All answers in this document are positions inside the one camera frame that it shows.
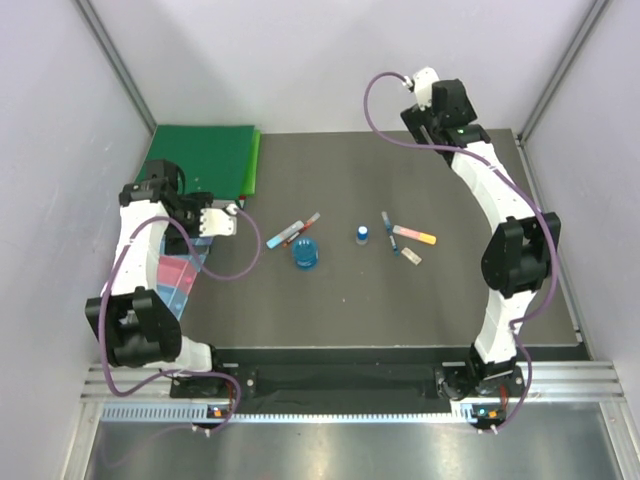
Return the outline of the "pink plastic bin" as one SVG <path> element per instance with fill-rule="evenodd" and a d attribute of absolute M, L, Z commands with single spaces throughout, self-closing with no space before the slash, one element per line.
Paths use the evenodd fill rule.
<path fill-rule="evenodd" d="M 191 260 L 182 256 L 161 255 L 157 268 L 157 283 L 180 290 L 188 296 L 193 288 L 198 270 Z"/>

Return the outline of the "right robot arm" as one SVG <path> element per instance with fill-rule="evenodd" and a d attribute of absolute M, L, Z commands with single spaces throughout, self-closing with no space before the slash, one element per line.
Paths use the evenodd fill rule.
<path fill-rule="evenodd" d="M 535 216 L 515 191 L 460 80 L 442 80 L 425 69 L 408 79 L 407 87 L 416 103 L 402 112 L 404 124 L 417 143 L 436 147 L 467 185 L 493 232 L 481 259 L 489 288 L 483 325 L 464 369 L 445 375 L 441 383 L 455 400 L 472 393 L 487 396 L 514 374 L 519 331 L 514 322 L 525 316 L 550 274 L 550 249 L 559 241 L 561 223 L 553 212 Z"/>

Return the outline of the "light green plastic folder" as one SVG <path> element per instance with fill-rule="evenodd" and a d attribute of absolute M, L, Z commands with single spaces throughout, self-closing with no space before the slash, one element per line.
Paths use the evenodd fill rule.
<path fill-rule="evenodd" d="M 252 143 L 249 151 L 249 160 L 245 171 L 245 178 L 242 187 L 242 196 L 252 196 L 255 194 L 257 165 L 259 159 L 259 150 L 262 133 L 255 129 L 253 132 Z"/>

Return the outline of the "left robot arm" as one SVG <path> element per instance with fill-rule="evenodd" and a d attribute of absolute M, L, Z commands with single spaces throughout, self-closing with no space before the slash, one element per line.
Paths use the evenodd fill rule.
<path fill-rule="evenodd" d="M 176 314 L 157 290 L 161 253 L 185 255 L 192 239 L 233 234 L 235 220 L 212 207 L 208 192 L 186 193 L 186 176 L 173 162 L 148 162 L 141 180 L 119 194 L 120 235 L 114 266 L 100 296 L 85 305 L 86 318 L 113 367 L 148 366 L 194 371 L 192 384 L 205 396 L 226 387 L 214 349 L 185 337 Z"/>

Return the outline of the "light blue end bin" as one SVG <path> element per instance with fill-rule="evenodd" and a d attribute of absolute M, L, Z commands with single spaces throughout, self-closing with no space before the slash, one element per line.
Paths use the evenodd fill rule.
<path fill-rule="evenodd" d="M 157 293 L 176 319 L 180 320 L 186 308 L 190 291 L 183 291 L 175 286 L 158 284 Z"/>

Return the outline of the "dark green ring binder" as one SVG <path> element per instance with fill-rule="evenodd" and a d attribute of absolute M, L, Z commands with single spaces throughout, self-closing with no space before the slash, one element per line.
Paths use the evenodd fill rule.
<path fill-rule="evenodd" d="M 185 174 L 186 193 L 210 192 L 216 200 L 243 206 L 251 197 L 241 193 L 255 129 L 252 125 L 160 125 L 146 159 L 178 165 Z"/>

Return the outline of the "purple plastic bin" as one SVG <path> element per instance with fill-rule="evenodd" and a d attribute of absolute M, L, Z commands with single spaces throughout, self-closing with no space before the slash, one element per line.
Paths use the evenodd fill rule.
<path fill-rule="evenodd" d="M 191 246 L 182 238 L 168 237 L 164 238 L 163 253 L 169 256 L 186 256 L 192 253 L 196 255 L 208 255 L 213 239 L 210 237 L 190 238 Z"/>

